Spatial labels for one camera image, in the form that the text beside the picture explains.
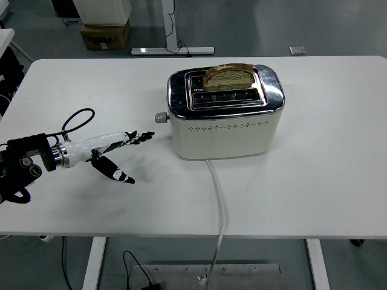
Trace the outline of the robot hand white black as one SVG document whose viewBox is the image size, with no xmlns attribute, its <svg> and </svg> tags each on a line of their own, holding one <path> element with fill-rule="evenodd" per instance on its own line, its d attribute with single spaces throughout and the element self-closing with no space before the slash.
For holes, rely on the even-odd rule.
<svg viewBox="0 0 387 290">
<path fill-rule="evenodd" d="M 141 134 L 136 130 L 131 133 L 120 131 L 90 138 L 81 143 L 66 141 L 59 144 L 59 152 L 62 156 L 61 166 L 71 168 L 81 161 L 90 162 L 97 171 L 107 178 L 134 184 L 135 180 L 107 158 L 105 153 L 126 145 L 138 145 L 152 139 L 154 135 L 155 133 L 152 131 Z"/>
</svg>

